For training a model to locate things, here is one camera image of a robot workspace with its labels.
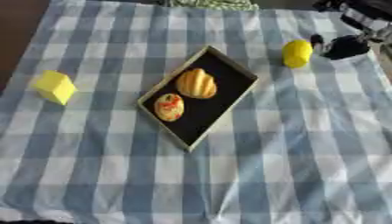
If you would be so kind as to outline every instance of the table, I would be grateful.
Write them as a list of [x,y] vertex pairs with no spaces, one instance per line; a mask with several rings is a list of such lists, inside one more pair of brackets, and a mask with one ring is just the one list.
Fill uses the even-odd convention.
[[[390,223],[392,95],[372,52],[282,66],[337,14],[53,0],[0,98],[0,217],[80,223]],[[204,45],[260,81],[192,152],[137,98]],[[46,69],[66,107],[30,88]]]
[[48,4],[48,0],[0,2],[0,95]]

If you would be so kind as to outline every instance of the tray rim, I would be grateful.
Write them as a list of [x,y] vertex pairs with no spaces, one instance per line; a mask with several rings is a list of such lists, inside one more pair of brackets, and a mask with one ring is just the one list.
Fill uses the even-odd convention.
[[[187,144],[184,142],[180,137],[178,137],[174,132],[172,132],[160,119],[158,119],[153,113],[151,113],[145,106],[144,103],[152,97],[159,89],[164,87],[167,83],[169,83],[172,79],[177,77],[179,74],[182,74],[182,72],[187,69],[194,61],[196,61],[199,57],[201,57],[204,53],[210,52],[217,56],[220,60],[224,61],[225,63],[229,64],[233,69],[237,70],[241,74],[244,74],[248,78],[250,78],[253,83],[201,134],[196,141],[194,141],[191,145]],[[217,126],[217,123],[221,120],[221,118],[228,112],[230,111],[240,100],[243,99],[245,95],[247,95],[250,90],[252,90],[256,83],[258,82],[259,78],[257,75],[251,73],[247,68],[244,66],[238,64],[235,62],[233,59],[230,59],[227,55],[224,53],[220,52],[218,49],[214,48],[211,45],[206,45],[204,46],[201,50],[196,52],[193,56],[191,56],[190,59],[188,59],[186,62],[184,62],[181,66],[177,67],[174,69],[173,72],[171,72],[168,75],[165,75],[164,78],[155,86],[153,86],[147,93],[142,95],[138,100],[137,100],[137,105],[147,113],[150,117],[152,117],[153,120],[159,123],[161,127],[163,127],[166,131],[168,131],[176,140],[176,142],[184,149],[186,149],[189,152],[192,152],[194,148],[206,137],[208,132],[210,132],[213,128]]]

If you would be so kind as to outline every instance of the toy food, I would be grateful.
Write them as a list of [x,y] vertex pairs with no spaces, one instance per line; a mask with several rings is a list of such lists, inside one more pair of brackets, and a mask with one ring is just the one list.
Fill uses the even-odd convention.
[[33,86],[51,102],[66,105],[71,96],[77,91],[75,85],[66,74],[47,70],[35,80]]
[[184,101],[177,94],[164,94],[154,103],[157,116],[166,122],[174,122],[184,114]]
[[312,44],[304,39],[296,39],[283,48],[283,63],[287,67],[302,67],[312,56]]
[[207,74],[203,69],[196,68],[183,73],[177,79],[177,90],[185,96],[208,99],[217,92],[214,77]]

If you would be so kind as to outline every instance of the yellow cube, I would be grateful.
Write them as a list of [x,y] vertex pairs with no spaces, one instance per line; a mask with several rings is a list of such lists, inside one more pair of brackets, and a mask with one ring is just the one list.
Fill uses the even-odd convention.
[[35,82],[34,87],[42,97],[61,105],[66,105],[69,98],[77,91],[67,75],[50,70],[44,71],[44,74]]

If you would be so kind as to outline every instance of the yellow ball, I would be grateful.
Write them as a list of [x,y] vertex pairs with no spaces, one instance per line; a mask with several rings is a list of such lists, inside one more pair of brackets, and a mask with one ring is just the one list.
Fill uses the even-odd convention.
[[283,63],[287,67],[302,67],[309,62],[313,53],[311,43],[304,39],[296,39],[283,48]]

